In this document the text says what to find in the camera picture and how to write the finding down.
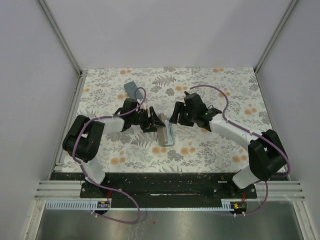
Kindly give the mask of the beige felt glasses case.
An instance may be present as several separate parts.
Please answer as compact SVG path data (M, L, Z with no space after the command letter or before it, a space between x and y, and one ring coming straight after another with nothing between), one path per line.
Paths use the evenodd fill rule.
M164 113L160 113L158 115L158 117L162 120L163 123L165 123L165 120L169 120ZM158 140L158 144L161 147L172 147L172 146L165 146L165 144L167 143L167 129L166 129L166 124L165 127L158 127L157 128L157 140Z

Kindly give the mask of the grey-blue glasses case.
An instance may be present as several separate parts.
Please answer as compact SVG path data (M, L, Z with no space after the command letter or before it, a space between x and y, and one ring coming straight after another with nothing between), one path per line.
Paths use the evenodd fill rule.
M123 87L129 98L135 100L142 100L144 98L142 93L139 90L137 90L138 87L134 81L125 83Z

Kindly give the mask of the light blue cloth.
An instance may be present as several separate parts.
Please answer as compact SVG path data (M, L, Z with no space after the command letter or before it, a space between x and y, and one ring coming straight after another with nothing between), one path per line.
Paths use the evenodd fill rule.
M169 120L166 119L165 125L166 125L166 134L167 134L167 142L166 142L165 146L173 146L175 144L175 142L174 142L172 124L169 122Z

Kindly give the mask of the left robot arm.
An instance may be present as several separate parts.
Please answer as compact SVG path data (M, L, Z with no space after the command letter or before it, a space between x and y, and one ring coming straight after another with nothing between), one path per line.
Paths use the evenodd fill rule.
M152 106L146 110L139 104L137 100L127 98L113 116L76 117L64 137L62 149L79 164L87 181L101 184L106 177L96 157L103 135L124 132L131 126L139 126L144 133L156 132L166 126Z

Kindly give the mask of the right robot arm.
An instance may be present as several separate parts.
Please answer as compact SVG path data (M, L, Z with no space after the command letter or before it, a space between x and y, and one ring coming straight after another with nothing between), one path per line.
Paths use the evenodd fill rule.
M239 189L268 181L288 162L280 138L274 130L258 134L239 123L232 123L225 118L223 111L213 106L207 107L197 93L186 93L183 102L175 103L169 122L189 127L196 124L209 132L227 137L246 149L248 166L232 177Z

